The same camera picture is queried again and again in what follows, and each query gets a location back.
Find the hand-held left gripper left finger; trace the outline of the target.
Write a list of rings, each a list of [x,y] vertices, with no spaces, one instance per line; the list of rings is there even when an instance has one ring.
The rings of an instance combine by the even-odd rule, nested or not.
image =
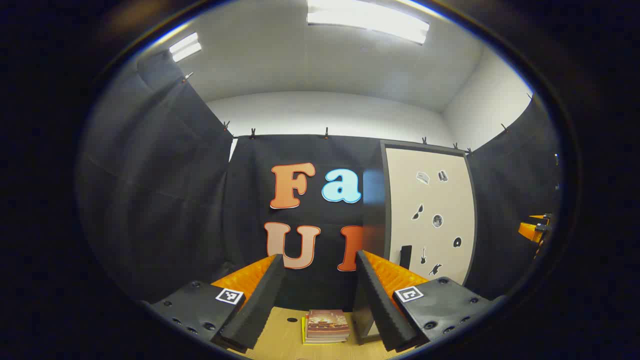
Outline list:
[[[213,283],[190,281],[149,310],[207,346],[245,352],[258,343],[284,277],[283,255],[275,254]]]

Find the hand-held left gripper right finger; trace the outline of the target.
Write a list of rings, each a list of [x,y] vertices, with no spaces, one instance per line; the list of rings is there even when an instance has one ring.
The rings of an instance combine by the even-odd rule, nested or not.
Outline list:
[[[365,250],[355,262],[357,293],[388,351],[443,346],[470,334],[504,303],[502,296],[486,299],[448,276],[425,280]]]

